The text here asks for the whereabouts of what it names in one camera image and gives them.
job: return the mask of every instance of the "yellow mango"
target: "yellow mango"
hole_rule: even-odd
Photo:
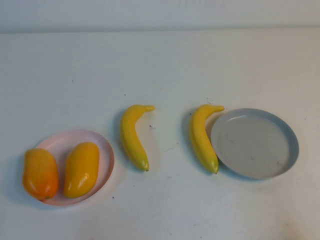
[[[78,144],[66,159],[64,195],[77,198],[87,194],[96,184],[98,170],[98,146],[93,142]]]

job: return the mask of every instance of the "toy banana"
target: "toy banana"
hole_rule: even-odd
[[[125,111],[120,124],[123,148],[133,164],[142,171],[149,170],[149,161],[136,132],[136,121],[145,112],[151,112],[155,109],[152,105],[132,105]]]
[[[219,170],[219,163],[215,150],[206,133],[205,122],[211,114],[221,112],[224,109],[223,106],[201,105],[194,112],[189,124],[189,135],[196,156],[201,164],[214,174]]]

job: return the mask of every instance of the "plate rim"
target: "plate rim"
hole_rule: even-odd
[[[275,174],[275,175],[272,175],[272,176],[261,176],[261,177],[258,177],[258,176],[252,176],[250,174],[246,174],[246,173],[243,173],[243,172],[240,172],[240,171],[237,171],[235,169],[233,169],[232,167],[230,167],[223,159],[222,157],[222,154],[219,152],[219,151],[216,151],[216,147],[214,145],[217,146],[217,135],[220,133],[219,129],[217,128],[218,125],[221,125],[223,123],[226,123],[227,121],[226,120],[229,120],[228,118],[228,115],[232,114],[232,113],[236,113],[236,112],[243,112],[243,111],[252,111],[253,113],[256,113],[256,112],[259,112],[259,113],[262,113],[262,114],[265,114],[267,116],[269,116],[271,119],[275,119],[275,120],[271,120],[270,118],[266,118],[268,121],[274,123],[275,125],[277,125],[280,129],[283,129],[281,126],[279,126],[278,123],[281,123],[283,124],[287,130],[289,130],[289,132],[292,134],[292,137],[293,137],[293,141],[295,142],[296,144],[296,156],[295,158],[293,159],[293,164],[291,166],[289,166],[286,170],[280,172],[279,174]],[[262,109],[258,109],[258,108],[250,108],[250,107],[243,107],[243,108],[236,108],[236,109],[232,109],[226,113],[224,113],[223,115],[221,115],[213,124],[212,126],[212,129],[211,129],[211,134],[210,134],[210,140],[211,140],[211,145],[213,147],[213,149],[215,150],[215,154],[217,155],[218,159],[220,160],[220,162],[222,162],[228,169],[230,169],[231,171],[233,171],[234,173],[237,173],[243,177],[246,177],[246,178],[249,178],[249,179],[254,179],[254,180],[266,180],[266,179],[270,179],[270,178],[274,178],[274,177],[278,177],[286,172],[288,172],[297,162],[298,160],[298,157],[299,157],[299,154],[300,154],[300,144],[299,144],[299,140],[297,138],[297,135],[295,134],[295,132],[293,131],[293,129],[289,126],[288,123],[286,123],[283,119],[281,119],[280,117],[278,117],[277,115],[271,113],[271,112],[268,112],[268,111],[265,111],[265,110],[262,110]]]

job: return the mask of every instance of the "plastic fruit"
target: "plastic fruit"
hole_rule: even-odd
[[[219,170],[219,162],[208,138],[205,122],[210,115],[224,109],[223,106],[201,105],[194,112],[189,124],[189,135],[196,156],[200,163],[214,174]]]
[[[125,111],[120,124],[123,148],[133,164],[142,171],[149,170],[149,161],[146,151],[138,138],[136,122],[145,112],[155,109],[152,105],[132,105]]]
[[[93,142],[78,144],[67,156],[64,195],[77,198],[87,194],[96,184],[99,171],[99,148]]]
[[[22,184],[28,194],[40,201],[55,196],[59,187],[55,157],[41,148],[26,151]]]

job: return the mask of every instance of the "pink plate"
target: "pink plate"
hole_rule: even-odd
[[[77,198],[67,198],[64,195],[65,166],[66,158],[70,151],[83,142],[93,142],[99,147],[99,172],[94,187],[85,195]],[[51,199],[42,201],[53,206],[67,206],[82,202],[98,192],[109,179],[114,168],[115,156],[110,143],[99,133],[85,129],[76,129],[54,134],[38,146],[39,149],[46,149],[55,157],[59,172],[59,190]]]

